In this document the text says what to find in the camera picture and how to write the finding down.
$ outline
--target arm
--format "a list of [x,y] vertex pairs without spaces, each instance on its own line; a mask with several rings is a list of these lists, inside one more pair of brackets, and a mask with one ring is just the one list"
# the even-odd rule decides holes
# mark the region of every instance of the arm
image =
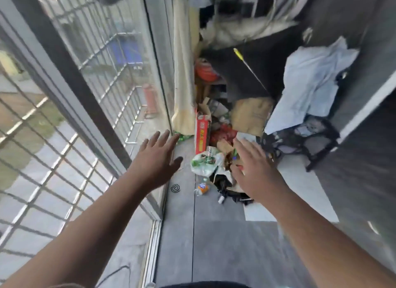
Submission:
[[318,287],[396,287],[390,270],[290,190],[257,143],[234,145],[245,171],[231,166],[235,179],[275,216]]
[[131,166],[86,211],[2,288],[46,288],[63,283],[94,287],[133,212],[152,190],[170,180],[183,158],[171,162],[179,135],[169,131],[145,140]]

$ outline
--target yellow handle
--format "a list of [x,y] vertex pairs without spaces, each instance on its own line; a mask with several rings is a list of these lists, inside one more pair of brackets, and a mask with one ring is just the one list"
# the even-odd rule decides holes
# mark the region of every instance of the yellow handle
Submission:
[[235,52],[236,56],[238,56],[241,61],[244,61],[244,57],[242,56],[241,52],[238,51],[237,48],[234,48],[234,52]]

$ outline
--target red box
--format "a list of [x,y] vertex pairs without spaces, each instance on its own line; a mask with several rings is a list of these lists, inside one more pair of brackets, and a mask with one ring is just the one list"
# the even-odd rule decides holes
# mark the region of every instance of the red box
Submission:
[[195,154],[200,154],[209,146],[212,116],[206,104],[198,104],[195,112]]

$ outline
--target hand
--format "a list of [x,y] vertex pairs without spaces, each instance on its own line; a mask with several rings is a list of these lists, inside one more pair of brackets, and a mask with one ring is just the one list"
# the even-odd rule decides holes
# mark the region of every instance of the hand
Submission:
[[168,140],[169,130],[160,137],[157,131],[150,140],[145,139],[127,173],[136,181],[146,194],[166,184],[180,168],[182,157],[171,162],[172,153],[179,140],[179,134]]
[[232,175],[252,199],[264,205],[267,201],[273,200],[278,190],[289,189],[282,175],[267,158],[260,145],[235,138],[234,147],[243,161],[245,175],[236,165],[231,165]]

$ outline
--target left hand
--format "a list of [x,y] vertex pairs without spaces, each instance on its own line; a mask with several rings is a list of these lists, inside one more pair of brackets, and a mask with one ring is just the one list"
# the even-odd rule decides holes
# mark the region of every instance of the left hand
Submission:
[[128,168],[129,176],[138,182],[146,194],[166,184],[183,161],[182,157],[171,161],[180,135],[176,134],[168,140],[169,134],[169,130],[166,130],[160,137],[157,131],[150,140],[145,139]]

